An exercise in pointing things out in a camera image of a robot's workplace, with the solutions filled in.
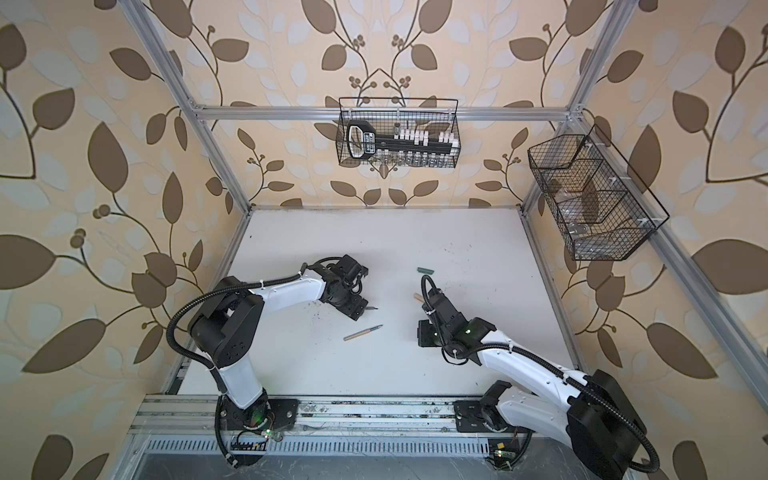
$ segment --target hanging wire basket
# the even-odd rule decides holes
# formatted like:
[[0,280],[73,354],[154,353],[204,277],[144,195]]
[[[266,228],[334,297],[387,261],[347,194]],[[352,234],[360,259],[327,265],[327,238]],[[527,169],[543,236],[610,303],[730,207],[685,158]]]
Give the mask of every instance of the hanging wire basket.
[[[560,135],[528,149],[531,172],[573,260],[626,260],[670,216],[626,157],[619,152],[627,171],[617,173],[600,146],[610,141],[592,127],[586,135]],[[643,207],[627,182],[663,213]]]
[[462,149],[457,109],[448,98],[342,97],[339,164],[454,168]]

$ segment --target leaf-patterned wallpaper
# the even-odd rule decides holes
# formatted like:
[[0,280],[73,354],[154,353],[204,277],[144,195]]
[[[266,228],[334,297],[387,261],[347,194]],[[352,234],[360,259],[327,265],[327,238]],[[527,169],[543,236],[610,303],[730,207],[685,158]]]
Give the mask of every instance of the leaf-patterned wallpaper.
[[[214,134],[258,207],[521,204],[533,182],[525,151],[551,137],[547,122],[478,121],[459,128],[456,168],[339,166],[333,123],[227,120],[218,122]],[[216,178],[207,186],[220,194]]]
[[240,219],[115,1],[70,3],[0,2],[4,478],[106,476]]
[[574,262],[546,204],[531,219],[588,369],[619,382],[659,453],[648,478],[764,478],[768,415],[653,247]]
[[145,0],[200,104],[565,106],[608,0]]
[[641,2],[586,117],[768,350],[768,4]]
[[[763,349],[766,22],[765,2],[641,0],[585,109]],[[543,201],[532,218],[587,362],[648,425],[664,471],[649,478],[763,478],[768,417],[652,247],[575,263]]]

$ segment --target black cable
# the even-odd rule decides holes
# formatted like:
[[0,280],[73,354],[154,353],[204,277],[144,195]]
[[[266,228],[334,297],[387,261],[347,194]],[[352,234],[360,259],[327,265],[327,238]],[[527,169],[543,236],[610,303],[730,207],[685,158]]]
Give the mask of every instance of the black cable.
[[221,294],[240,292],[242,290],[250,290],[252,288],[263,288],[266,286],[275,286],[275,285],[280,285],[281,283],[293,282],[294,280],[298,280],[299,278],[301,278],[305,269],[306,269],[306,263],[304,263],[301,266],[300,272],[292,276],[287,276],[285,278],[279,278],[275,280],[267,280],[266,282],[240,283],[238,285],[225,286],[223,288],[211,290],[208,293],[204,293],[203,295],[200,295],[198,298],[182,306],[179,309],[179,311],[176,312],[176,314],[170,318],[170,321],[168,322],[168,327],[165,330],[165,339],[168,341],[168,345],[175,352],[180,353],[183,356],[186,356],[188,359],[192,359],[195,362],[202,363],[203,365],[205,365],[205,368],[209,369],[213,373],[215,371],[214,370],[215,365],[213,362],[211,362],[209,359],[207,359],[202,355],[198,355],[195,352],[185,349],[182,345],[179,344],[179,342],[176,341],[176,337],[174,336],[174,330],[176,329],[176,325],[179,323],[179,320],[181,320],[181,317],[184,316],[190,310],[192,310],[196,305],[208,300],[209,298],[213,298]]
[[237,459],[227,451],[227,446],[224,444],[224,440],[221,438],[221,409],[223,406],[223,395],[219,395],[219,399],[216,401],[216,412],[214,413],[214,435],[216,436],[216,444],[219,445],[219,451],[221,455],[224,455],[224,459],[227,463],[232,465],[232,468],[237,468]]

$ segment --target white work surface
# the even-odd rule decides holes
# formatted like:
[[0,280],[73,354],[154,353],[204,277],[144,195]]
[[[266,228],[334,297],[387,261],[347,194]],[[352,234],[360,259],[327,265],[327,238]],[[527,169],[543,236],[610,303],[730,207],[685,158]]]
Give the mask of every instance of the white work surface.
[[[419,266],[435,271],[467,320],[479,316],[539,356],[573,365],[516,210],[256,210],[230,275],[269,280],[345,253],[368,267],[362,296],[379,309],[355,322],[318,301],[262,318],[250,358],[270,395],[477,395],[507,379],[419,347]],[[192,362],[179,394],[215,393],[209,372]]]

